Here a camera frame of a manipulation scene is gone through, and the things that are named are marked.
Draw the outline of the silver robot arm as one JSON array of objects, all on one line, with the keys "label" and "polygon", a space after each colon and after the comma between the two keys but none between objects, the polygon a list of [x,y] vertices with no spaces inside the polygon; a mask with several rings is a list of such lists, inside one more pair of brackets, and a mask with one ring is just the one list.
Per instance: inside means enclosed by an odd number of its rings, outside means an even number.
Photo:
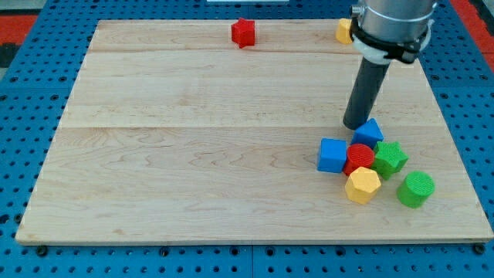
[{"label": "silver robot arm", "polygon": [[350,37],[366,61],[413,63],[431,39],[436,0],[359,0],[350,7]]}]

